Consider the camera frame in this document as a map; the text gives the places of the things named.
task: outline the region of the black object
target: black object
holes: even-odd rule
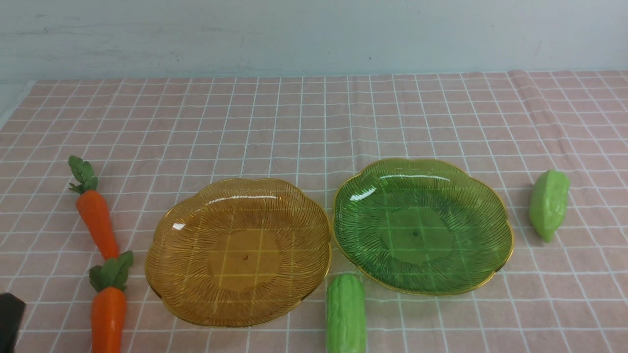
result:
[[[0,353],[13,353],[25,308],[13,294],[0,294]]]

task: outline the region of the green cucumber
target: green cucumber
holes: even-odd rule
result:
[[[545,242],[554,239],[567,213],[571,182],[562,172],[548,170],[541,174],[532,189],[529,216],[536,232]]]
[[[366,351],[364,287],[352,274],[341,274],[327,288],[327,352]]]

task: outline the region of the carrot leaves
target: carrot leaves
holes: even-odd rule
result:
[[[94,168],[91,163],[84,161],[81,157],[72,155],[68,159],[68,165],[70,165],[74,179],[79,182],[78,185],[70,183],[70,190],[80,194],[88,190],[96,190],[98,177],[94,175]]]
[[[133,252],[126,251],[117,259],[110,258],[102,266],[92,267],[89,270],[89,283],[98,293],[108,287],[124,291],[131,266],[133,266]]]

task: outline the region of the amber plate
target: amber plate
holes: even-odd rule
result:
[[[333,213],[340,250],[368,277],[405,293],[474,290],[514,249],[495,191],[439,160],[377,161],[340,187]]]
[[[331,233],[325,211],[287,182],[224,180],[162,218],[146,279],[184,321],[259,325],[288,313],[325,279]]]

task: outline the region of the orange carrot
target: orange carrot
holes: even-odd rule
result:
[[[126,251],[89,270],[96,296],[92,300],[92,353],[119,353],[126,316],[126,280],[133,253]]]
[[[105,260],[117,258],[120,250],[111,226],[107,201],[96,191],[98,178],[92,165],[77,156],[70,156],[68,164],[78,185],[70,183],[70,190],[80,194],[76,208],[89,230],[96,247]]]

